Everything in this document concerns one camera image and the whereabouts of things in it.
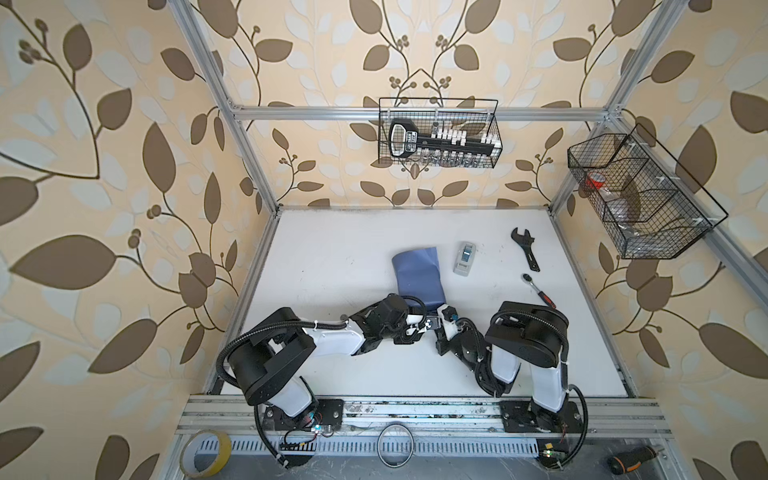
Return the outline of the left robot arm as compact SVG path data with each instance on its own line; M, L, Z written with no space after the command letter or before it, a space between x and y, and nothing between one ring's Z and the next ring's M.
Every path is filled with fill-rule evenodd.
M303 320L281 307L223 347L216 373L239 388L250 406L269 405L292 420L309 418L318 401L298 375L309 359L364 355L387 339L411 345L429 327L426 304L408 295L390 294L335 323Z

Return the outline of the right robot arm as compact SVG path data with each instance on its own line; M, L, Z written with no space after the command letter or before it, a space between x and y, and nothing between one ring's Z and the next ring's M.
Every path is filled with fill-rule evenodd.
M457 357L487 395L501 399L511 392L522 367L530 367L531 399L500 402L507 432L586 431L586 403L571 402L568 396L569 320L561 312L505 301L486 332L447 304L437 309L437 318L438 354Z

